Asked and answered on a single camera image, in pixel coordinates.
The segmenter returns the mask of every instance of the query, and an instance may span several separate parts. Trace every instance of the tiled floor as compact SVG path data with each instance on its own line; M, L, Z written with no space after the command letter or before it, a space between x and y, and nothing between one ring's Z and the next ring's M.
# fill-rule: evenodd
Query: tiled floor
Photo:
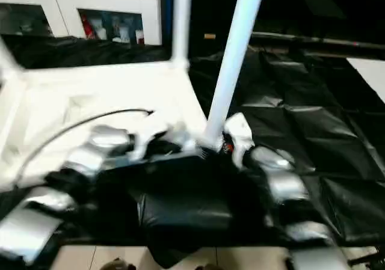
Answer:
M370 248L343 249L347 258L360 257L372 252ZM122 258L138 270L162 270L152 259L146 247L95 247L70 246L61 249L51 270L99 270L104 264ZM174 265L171 270L195 270L208 263L224 270L286 270L283 263L287 257L284 248L236 247L202 248ZM364 265L353 270L364 270Z

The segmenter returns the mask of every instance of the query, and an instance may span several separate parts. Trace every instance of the white frame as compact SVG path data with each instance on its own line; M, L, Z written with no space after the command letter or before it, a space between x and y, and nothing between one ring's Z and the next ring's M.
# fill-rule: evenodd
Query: white frame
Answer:
M161 44L159 0L57 0L70 35L85 38L78 9L139 13L145 44Z
M78 112L82 112L82 105L87 103L88 97L100 97L100 93L103 95L102 101L117 100L117 104L113 106L165 111L170 114L171 123L182 121L194 136L202 135L206 119L187 72L190 0L176 0L174 7L174 45L170 61L24 70L14 62L0 40L0 74L4 82L0 91L0 189L12 185L20 165L39 145L40 141L23 143L29 136L27 133L31 130L31 121L47 121L38 130L55 132L62 124L59 120L63 119L49 121L54 118L49 108L56 115L58 111L75 105L79 109L70 111L70 119L76 121L81 118L78 117ZM43 94L47 91L52 93L51 98ZM103 111L98 106L92 108ZM40 140L45 134L48 133L39 134L37 138ZM26 170L21 186L41 182L44 169L53 169L60 159L54 152L51 154L54 155L52 159L40 158L32 163L31 168Z
M5 4L41 5L52 33L56 37L68 36L68 30L56 0L0 0Z
M221 69L212 98L205 138L218 144L262 0L236 0Z

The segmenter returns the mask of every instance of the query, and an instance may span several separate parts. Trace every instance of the glass cabinet door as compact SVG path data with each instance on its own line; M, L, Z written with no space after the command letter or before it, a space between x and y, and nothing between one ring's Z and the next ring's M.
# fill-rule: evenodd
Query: glass cabinet door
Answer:
M87 39L144 44L143 23L139 13L78 9Z
M0 34L50 36L41 5L0 3Z
M57 0L70 35L161 44L159 0Z
M68 30L56 0L0 0L0 34L63 37Z

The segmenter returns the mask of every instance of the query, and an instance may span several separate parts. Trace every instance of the black tarp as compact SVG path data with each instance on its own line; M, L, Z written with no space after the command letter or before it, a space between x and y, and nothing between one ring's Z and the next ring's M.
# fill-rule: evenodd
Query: black tarp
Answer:
M136 50L117 43L75 38L5 37L5 42L16 60L29 69L131 63L169 57L161 47ZM206 115L222 54L190 60L191 83ZM295 158L298 173L308 186L317 209L334 230L338 243L366 246L385 241L385 105L345 59L248 50L230 107L230 114L239 111L246 116L256 141L284 149ZM156 225L159 229L162 223L170 229L167 224L170 220L161 217L170 209L167 203L159 202L161 198L152 199L157 204L147 205L148 209L156 205L165 207L164 211L159 208L153 212L160 217L150 220L159 222ZM183 203L183 209L177 206L178 199L171 204L179 211L181 221L184 212L194 210L206 198L205 204L212 206L213 213L217 207L225 209L226 214L222 216L231 220L234 212L228 207L228 201L216 198L215 203L210 203L210 195L197 197L196 203ZM147 199L150 201L151 196L147 195ZM241 215L244 218L248 213L245 205L249 202L245 201L237 210L244 210ZM222 227L226 223L230 222L219 221L218 231L226 233L226 227ZM267 244L266 240L248 241L249 244L253 242Z

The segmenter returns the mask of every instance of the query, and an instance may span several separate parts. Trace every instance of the black cable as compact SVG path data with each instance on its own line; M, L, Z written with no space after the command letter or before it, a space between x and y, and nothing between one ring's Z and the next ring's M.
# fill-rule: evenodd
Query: black cable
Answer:
M70 126L68 127L65 127L64 129L61 129L59 132L57 132L55 135L53 135L52 137L50 137L49 139L47 139L45 142L43 142L40 146L38 146L37 148L35 148L27 157L26 159L23 161L23 164L21 165L21 167L18 169L17 173L16 173L16 177L14 178L14 181L13 181L13 187L12 187L12 190L13 192L16 192L19 187L18 187L18 184L20 182L20 180L22 179L23 177L23 174L24 174L24 171L25 171L25 168L27 167L27 165L33 160L36 158L36 156L48 145L50 144L51 142L55 141L57 138L61 137L62 135L64 135L65 133L67 133L68 131L76 128L76 127L79 127L83 124L86 124L86 123L89 123L90 121L93 121L93 120L96 120L98 118L102 118L102 117L106 117L107 115L113 115L113 114L119 114L119 113L122 113L122 112L145 112L147 113L148 115L152 114L153 111L148 111L146 109L118 109L116 111L110 111L110 112L104 112L103 114L98 114L98 115L94 115L92 117L89 117L89 118L86 118L84 120L81 120L75 124L71 124Z

